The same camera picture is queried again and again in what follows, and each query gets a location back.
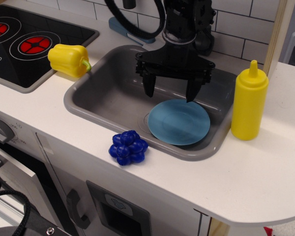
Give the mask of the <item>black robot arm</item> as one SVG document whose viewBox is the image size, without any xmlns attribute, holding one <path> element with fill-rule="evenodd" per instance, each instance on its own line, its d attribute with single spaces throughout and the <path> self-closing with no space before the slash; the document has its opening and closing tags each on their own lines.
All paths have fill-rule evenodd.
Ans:
<svg viewBox="0 0 295 236">
<path fill-rule="evenodd" d="M 137 53 L 136 73 L 143 79 L 145 94 L 152 97 L 158 76 L 187 80 L 186 100 L 195 99 L 201 87 L 210 82 L 215 64 L 198 56 L 193 43 L 206 31 L 216 14 L 210 0 L 164 1 L 166 22 L 162 32 L 165 45 Z"/>
</svg>

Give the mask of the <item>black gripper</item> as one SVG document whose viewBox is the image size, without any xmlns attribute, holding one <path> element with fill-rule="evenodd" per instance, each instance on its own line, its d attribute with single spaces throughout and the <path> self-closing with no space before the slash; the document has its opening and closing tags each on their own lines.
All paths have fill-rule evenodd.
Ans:
<svg viewBox="0 0 295 236">
<path fill-rule="evenodd" d="M 202 83 L 211 78 L 215 64 L 204 59 L 189 46 L 165 44 L 153 51 L 135 55 L 136 73 L 143 77 L 145 94 L 153 97 L 156 77 L 187 80 L 186 101 L 192 102 Z"/>
</svg>

